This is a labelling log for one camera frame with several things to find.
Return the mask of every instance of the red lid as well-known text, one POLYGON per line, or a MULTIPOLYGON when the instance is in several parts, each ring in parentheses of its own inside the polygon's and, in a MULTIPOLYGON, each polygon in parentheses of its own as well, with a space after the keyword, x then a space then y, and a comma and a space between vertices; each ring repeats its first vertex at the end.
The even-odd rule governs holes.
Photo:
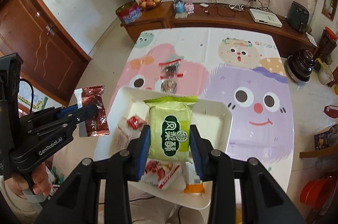
POLYGON ((336 41, 337 40, 337 36, 336 34, 333 33, 333 31, 328 28, 327 26, 325 26, 325 31, 328 34, 328 37, 331 41, 336 41))

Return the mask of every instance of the tiled floor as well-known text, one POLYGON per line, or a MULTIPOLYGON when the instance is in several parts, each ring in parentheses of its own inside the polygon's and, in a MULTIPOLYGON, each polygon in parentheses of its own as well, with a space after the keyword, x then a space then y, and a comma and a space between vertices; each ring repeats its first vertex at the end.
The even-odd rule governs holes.
MULTIPOLYGON (((105 85, 106 91, 102 99, 104 104, 108 105, 133 45, 125 29, 119 25, 115 26, 98 48, 78 87, 105 85)), ((318 178, 321 173, 315 169, 316 160, 300 159, 299 152, 314 150, 313 135, 338 122, 323 113, 325 106, 338 102, 338 96, 332 89, 320 84, 316 73, 311 75, 309 83, 304 86, 298 86, 289 79, 289 87, 294 116, 295 143, 287 194, 306 217, 310 208, 299 202, 300 192, 309 180, 318 178)), ((95 148, 97 139, 93 138, 90 141, 95 148)), ((84 156, 92 156, 92 153, 82 151, 77 156, 80 159, 84 156)))

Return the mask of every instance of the green snack package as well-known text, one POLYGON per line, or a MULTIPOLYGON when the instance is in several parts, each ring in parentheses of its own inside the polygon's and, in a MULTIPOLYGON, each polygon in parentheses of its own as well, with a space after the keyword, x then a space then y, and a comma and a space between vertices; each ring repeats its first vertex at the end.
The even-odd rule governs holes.
POLYGON ((197 101, 197 96, 165 96, 144 101, 150 107, 149 158, 189 160, 191 109, 197 101))

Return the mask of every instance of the person's hand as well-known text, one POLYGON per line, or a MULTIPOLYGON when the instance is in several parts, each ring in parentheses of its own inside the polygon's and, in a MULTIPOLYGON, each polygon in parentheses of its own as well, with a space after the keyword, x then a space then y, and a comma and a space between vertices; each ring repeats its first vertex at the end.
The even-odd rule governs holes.
MULTIPOLYGON (((34 182, 33 191, 36 195, 42 193, 44 196, 47 196, 50 194, 51 187, 45 163, 42 163, 33 170, 32 179, 34 182)), ((15 195, 26 199, 22 191, 28 189, 28 183, 21 175, 13 173, 12 178, 6 180, 5 183, 15 195)))

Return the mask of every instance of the small box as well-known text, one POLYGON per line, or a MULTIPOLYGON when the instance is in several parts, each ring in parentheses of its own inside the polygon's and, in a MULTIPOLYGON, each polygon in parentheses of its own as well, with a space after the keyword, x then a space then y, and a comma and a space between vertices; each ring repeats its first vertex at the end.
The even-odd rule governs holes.
POLYGON ((328 131, 318 133, 314 137, 315 137, 316 151, 319 151, 319 150, 322 150, 324 148, 329 147, 329 145, 327 143, 328 131))

